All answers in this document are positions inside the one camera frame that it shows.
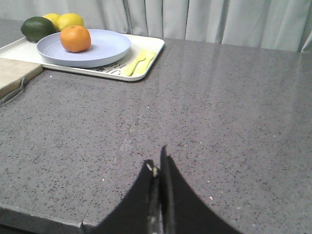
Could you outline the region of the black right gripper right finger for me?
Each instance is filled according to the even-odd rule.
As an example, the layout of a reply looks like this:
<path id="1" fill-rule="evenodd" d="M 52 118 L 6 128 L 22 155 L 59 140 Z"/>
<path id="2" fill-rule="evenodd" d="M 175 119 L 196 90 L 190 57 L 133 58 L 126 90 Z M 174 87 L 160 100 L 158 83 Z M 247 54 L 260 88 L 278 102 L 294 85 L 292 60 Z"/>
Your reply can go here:
<path id="1" fill-rule="evenodd" d="M 160 153 L 160 200 L 166 234 L 238 234 L 196 195 L 163 146 Z"/>

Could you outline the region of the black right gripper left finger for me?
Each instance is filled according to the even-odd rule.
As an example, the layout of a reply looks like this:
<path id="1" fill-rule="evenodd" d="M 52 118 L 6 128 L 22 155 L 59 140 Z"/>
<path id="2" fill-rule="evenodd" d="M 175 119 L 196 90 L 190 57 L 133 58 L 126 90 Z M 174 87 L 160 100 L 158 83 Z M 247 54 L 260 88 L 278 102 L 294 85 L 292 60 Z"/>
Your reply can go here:
<path id="1" fill-rule="evenodd" d="M 91 234 L 158 234 L 160 200 L 158 169 L 152 160 L 142 168 L 122 201 Z"/>

